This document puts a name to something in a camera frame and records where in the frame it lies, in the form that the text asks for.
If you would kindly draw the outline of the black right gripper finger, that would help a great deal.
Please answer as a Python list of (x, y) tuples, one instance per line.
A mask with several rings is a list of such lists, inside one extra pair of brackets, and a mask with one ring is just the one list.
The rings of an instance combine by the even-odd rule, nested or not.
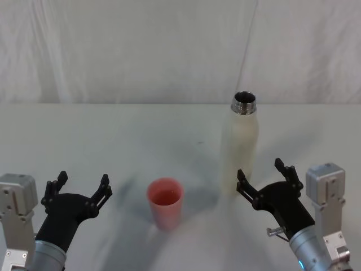
[(236, 191), (241, 194), (254, 209), (261, 209), (262, 200), (259, 191), (257, 191), (247, 180), (244, 172), (239, 169), (237, 172), (237, 188)]
[(294, 165), (286, 166), (281, 158), (275, 159), (275, 168), (283, 175), (285, 180), (291, 184), (291, 187), (298, 193), (303, 189), (303, 183), (298, 178)]

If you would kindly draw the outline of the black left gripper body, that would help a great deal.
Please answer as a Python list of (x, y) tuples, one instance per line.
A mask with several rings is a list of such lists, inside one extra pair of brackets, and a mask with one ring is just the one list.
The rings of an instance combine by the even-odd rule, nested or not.
[(41, 200), (47, 214), (36, 235), (36, 241), (45, 241), (67, 251), (79, 225), (99, 214), (99, 208), (90, 198), (79, 194), (45, 196)]

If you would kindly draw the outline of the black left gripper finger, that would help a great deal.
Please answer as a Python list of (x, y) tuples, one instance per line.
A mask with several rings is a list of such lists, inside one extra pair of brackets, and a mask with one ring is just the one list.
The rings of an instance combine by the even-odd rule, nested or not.
[(42, 205), (49, 205), (54, 198), (59, 194), (61, 188), (65, 185), (68, 180), (66, 171), (61, 171), (54, 181), (47, 181), (45, 194), (41, 199)]
[(111, 196), (112, 189), (109, 185), (109, 177), (107, 174), (103, 174), (97, 191), (86, 202), (86, 212), (99, 212)]

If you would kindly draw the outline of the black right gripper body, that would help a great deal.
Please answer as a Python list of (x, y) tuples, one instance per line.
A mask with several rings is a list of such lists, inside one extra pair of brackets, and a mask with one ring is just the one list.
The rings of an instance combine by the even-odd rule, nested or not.
[(270, 212), (285, 234), (296, 234), (313, 226), (315, 221), (300, 201), (303, 184), (298, 182), (275, 182), (257, 191), (253, 208)]

